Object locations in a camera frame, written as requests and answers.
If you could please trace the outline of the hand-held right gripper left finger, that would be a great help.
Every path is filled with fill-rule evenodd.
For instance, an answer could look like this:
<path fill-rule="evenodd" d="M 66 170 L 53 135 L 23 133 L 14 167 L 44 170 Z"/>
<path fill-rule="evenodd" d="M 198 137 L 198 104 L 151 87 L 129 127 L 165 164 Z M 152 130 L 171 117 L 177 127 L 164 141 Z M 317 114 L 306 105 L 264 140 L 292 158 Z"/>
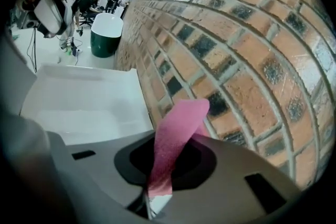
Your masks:
<path fill-rule="evenodd" d="M 154 163 L 154 136 L 147 136 L 120 149 L 114 165 L 131 185 L 146 186 Z"/>

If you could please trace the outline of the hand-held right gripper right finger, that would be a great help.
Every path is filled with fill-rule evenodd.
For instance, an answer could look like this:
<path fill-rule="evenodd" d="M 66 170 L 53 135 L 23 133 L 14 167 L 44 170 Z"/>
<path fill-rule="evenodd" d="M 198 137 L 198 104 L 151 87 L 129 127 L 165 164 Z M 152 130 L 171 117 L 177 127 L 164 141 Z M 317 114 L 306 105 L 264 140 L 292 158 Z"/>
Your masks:
<path fill-rule="evenodd" d="M 193 135 L 175 161 L 172 189 L 190 190 L 202 185 L 213 174 L 217 157 L 205 143 L 209 137 Z"/>

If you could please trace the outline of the pink cloth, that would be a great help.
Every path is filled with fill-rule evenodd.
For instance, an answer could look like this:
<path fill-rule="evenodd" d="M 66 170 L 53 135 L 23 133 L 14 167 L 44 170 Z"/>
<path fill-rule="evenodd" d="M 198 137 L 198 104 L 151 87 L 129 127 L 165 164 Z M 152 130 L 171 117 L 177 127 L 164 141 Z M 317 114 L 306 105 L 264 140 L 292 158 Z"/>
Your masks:
<path fill-rule="evenodd" d="M 172 195 L 175 162 L 194 134 L 209 137 L 204 119 L 207 99 L 179 100 L 159 123 L 154 139 L 154 163 L 147 183 L 149 198 Z"/>

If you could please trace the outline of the person's white T-shirt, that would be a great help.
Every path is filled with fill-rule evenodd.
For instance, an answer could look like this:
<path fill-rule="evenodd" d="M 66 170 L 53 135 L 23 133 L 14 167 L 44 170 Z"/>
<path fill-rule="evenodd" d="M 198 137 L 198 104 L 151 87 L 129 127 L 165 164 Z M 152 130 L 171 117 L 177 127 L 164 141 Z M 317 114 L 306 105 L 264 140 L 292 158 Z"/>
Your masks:
<path fill-rule="evenodd" d="M 0 107 L 11 114 L 20 115 L 36 79 L 11 34 L 4 29 L 0 34 Z"/>

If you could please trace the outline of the white sink basin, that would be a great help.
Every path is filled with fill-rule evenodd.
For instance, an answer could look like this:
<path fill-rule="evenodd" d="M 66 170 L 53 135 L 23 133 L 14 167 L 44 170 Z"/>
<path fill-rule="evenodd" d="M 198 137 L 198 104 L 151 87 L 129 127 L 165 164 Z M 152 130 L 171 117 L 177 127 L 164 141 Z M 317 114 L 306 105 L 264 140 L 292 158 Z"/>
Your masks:
<path fill-rule="evenodd" d="M 103 142 L 153 130 L 137 71 L 43 65 L 21 116 L 66 145 Z"/>

